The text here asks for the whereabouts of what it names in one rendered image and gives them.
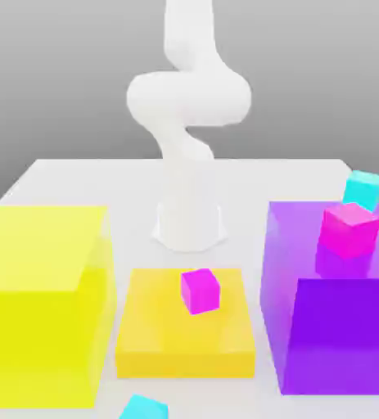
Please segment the large orange box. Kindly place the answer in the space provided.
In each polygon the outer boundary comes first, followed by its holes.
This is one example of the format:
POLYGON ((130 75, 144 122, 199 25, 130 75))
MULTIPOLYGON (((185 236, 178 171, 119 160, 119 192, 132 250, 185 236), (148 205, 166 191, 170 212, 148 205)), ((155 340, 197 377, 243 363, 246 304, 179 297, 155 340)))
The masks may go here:
POLYGON ((119 378, 252 378, 255 339, 239 268, 216 268, 217 310, 192 315, 182 269, 135 268, 115 349, 119 378))

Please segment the large yellow box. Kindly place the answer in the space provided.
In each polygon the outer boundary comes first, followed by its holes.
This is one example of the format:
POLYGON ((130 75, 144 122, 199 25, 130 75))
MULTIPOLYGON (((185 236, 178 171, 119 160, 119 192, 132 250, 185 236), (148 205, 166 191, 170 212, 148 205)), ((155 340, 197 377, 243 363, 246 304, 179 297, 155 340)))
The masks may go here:
POLYGON ((106 207, 0 205, 0 408, 91 408, 115 311, 106 207))

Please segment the small cyan cube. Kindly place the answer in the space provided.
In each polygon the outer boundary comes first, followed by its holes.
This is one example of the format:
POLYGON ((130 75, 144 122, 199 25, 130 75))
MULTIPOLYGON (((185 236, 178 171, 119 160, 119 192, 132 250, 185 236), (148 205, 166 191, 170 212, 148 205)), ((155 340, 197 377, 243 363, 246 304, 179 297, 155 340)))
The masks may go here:
POLYGON ((346 181, 342 203, 355 203, 373 212, 378 202, 379 174, 353 170, 346 181))
POLYGON ((154 399, 133 394, 119 419, 169 419, 169 407, 154 399))

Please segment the small magenta cube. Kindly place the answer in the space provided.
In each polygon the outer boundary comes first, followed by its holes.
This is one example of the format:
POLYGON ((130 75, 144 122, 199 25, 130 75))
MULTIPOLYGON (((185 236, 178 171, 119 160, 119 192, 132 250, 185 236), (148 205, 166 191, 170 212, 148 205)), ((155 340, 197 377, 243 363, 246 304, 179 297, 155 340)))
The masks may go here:
POLYGON ((323 211, 318 244, 343 259, 371 254, 379 233, 379 216, 356 203, 323 211))
POLYGON ((221 286, 208 268, 181 273, 181 296, 191 315, 220 308, 221 286))

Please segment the large purple box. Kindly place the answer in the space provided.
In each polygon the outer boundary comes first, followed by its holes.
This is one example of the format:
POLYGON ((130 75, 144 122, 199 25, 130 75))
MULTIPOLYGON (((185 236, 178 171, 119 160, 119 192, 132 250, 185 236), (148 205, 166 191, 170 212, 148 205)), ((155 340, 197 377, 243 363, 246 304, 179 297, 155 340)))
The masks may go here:
POLYGON ((379 234, 370 255, 339 258, 318 244, 326 207, 268 206, 259 301, 279 389, 379 394, 379 234))

